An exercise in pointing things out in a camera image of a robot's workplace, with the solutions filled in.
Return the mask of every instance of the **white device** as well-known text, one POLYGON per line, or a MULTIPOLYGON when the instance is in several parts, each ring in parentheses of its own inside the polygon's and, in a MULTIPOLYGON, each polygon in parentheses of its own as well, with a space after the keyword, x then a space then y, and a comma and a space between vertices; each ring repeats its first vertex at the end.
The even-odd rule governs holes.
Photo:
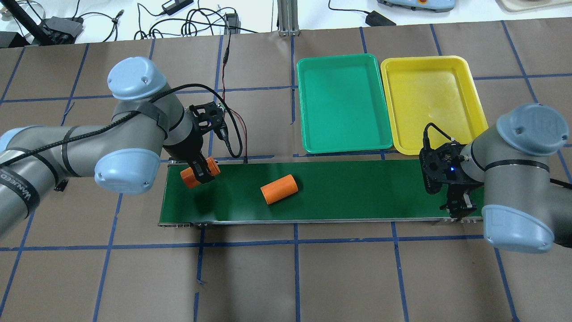
POLYGON ((455 7, 456 0, 378 0, 386 6, 401 6, 411 10, 447 12, 455 7))

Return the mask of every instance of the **black strap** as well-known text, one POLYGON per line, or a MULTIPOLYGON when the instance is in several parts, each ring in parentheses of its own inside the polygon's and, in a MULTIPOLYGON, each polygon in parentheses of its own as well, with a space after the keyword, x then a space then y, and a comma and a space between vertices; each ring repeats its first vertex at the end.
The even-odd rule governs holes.
POLYGON ((479 169, 481 169, 481 170, 483 170, 483 171, 486 171, 486 170, 483 168, 483 166, 481 166, 481 165, 476 161, 475 154, 474 154, 473 151, 472 151, 472 144, 471 144, 471 158, 472 158, 472 161, 476 164, 476 166, 479 167, 479 169))
MULTIPOLYGON (((64 140, 68 140, 71 136, 73 131, 75 131, 75 129, 78 128, 77 126, 72 127, 71 129, 69 129, 69 131, 66 133, 66 135, 63 137, 64 140)), ((63 160, 63 166, 66 167, 66 170, 71 173, 72 176, 76 176, 76 177, 81 177, 80 175, 78 175, 75 171, 73 171, 72 166, 70 164, 70 160, 67 157, 67 143, 64 143, 62 145, 62 160, 63 160)))
POLYGON ((550 182, 553 184, 557 184, 559 186, 562 186, 566 189, 572 189, 572 184, 569 184, 569 183, 564 182, 564 181, 560 181, 560 180, 550 178, 550 182))
POLYGON ((182 120, 183 120, 184 117, 185 117, 185 110, 183 109, 183 110, 182 110, 182 113, 181 113, 181 117, 179 118, 179 120, 177 121, 177 123, 175 123, 175 125, 173 125, 173 126, 171 126, 171 127, 169 128, 169 132, 172 131, 172 130, 174 130, 176 127, 178 127, 178 125, 181 124, 181 122, 182 122, 182 120))
MULTIPOLYGON (((16 150, 16 151, 20 151, 20 152, 24 152, 24 153, 30 152, 30 150, 25 149, 25 148, 10 148, 10 150, 16 150)), ((51 163, 46 158, 41 156, 40 154, 33 154, 31 156, 40 160, 43 164, 46 165, 46 167, 48 169, 50 169, 51 174, 54 176, 54 181, 55 181, 55 186, 56 186, 59 183, 59 176, 58 176, 58 172, 55 170, 54 166, 52 166, 51 163)))
POLYGON ((28 210, 26 218, 36 209, 39 205, 38 191, 32 184, 24 179, 21 175, 10 170, 8 167, 0 166, 0 184, 8 187, 8 189, 15 192, 28 210))
POLYGON ((487 170, 490 170, 494 167, 509 166, 509 165, 538 167, 538 168, 542 168, 542 169, 550 172, 550 169, 548 168, 548 166, 546 164, 538 162, 538 161, 524 160, 524 159, 509 159, 509 160, 500 160, 500 161, 492 162, 488 166, 486 166, 484 168, 484 170, 487 171, 487 170))

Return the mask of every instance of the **power adapter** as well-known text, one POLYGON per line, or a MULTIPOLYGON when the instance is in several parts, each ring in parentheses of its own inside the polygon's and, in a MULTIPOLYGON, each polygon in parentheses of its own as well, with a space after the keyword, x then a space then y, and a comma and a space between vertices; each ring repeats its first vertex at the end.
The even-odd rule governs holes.
POLYGON ((184 7, 190 5, 193 2, 194 2, 194 0, 170 0, 170 1, 163 3, 161 7, 163 8, 163 11, 167 15, 174 15, 177 13, 177 11, 183 9, 184 7), (174 3, 168 7, 165 7, 165 5, 171 1, 173 1, 174 3))
POLYGON ((377 11, 370 12, 366 17, 366 23, 372 27, 375 26, 395 26, 395 23, 382 16, 377 11))
POLYGON ((240 20, 239 15, 236 13, 227 13, 224 15, 224 19, 227 22, 224 26, 224 34, 237 34, 240 33, 240 20))

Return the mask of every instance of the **orange cylinder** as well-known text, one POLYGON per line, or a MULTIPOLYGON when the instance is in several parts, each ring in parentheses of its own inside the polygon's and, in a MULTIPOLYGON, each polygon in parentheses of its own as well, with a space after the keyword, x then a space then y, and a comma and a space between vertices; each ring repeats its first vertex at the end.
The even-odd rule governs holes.
POLYGON ((268 183, 266 186, 261 187, 260 190, 266 200, 266 204, 270 205, 298 192, 298 185, 294 177, 289 174, 274 182, 268 183))
MULTIPOLYGON (((213 176, 217 176, 220 174, 219 165, 213 159, 212 156, 206 159, 206 164, 209 167, 210 174, 213 176)), ((186 168, 185 170, 181 171, 181 179, 187 186, 187 188, 192 189, 201 183, 194 177, 193 169, 190 167, 186 168)))

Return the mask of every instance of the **black box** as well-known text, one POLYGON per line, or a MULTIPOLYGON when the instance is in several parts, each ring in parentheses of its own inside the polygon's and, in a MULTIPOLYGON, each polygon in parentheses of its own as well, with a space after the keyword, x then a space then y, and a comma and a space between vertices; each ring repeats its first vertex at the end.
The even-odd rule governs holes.
POLYGON ((26 38, 17 32, 0 32, 0 48, 15 48, 30 45, 26 38))

